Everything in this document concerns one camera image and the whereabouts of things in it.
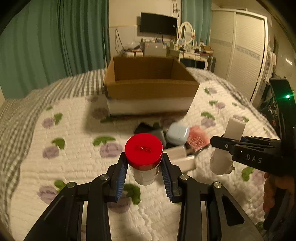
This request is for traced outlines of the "person right hand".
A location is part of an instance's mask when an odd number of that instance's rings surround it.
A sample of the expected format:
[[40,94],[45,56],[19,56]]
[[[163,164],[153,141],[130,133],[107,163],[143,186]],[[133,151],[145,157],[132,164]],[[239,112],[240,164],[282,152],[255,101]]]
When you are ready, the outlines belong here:
[[295,181],[292,176],[274,176],[269,173],[264,173],[264,196],[263,196],[263,210],[265,213],[275,205],[275,194],[278,189],[287,190],[290,193],[290,200],[288,211],[291,211],[295,201]]

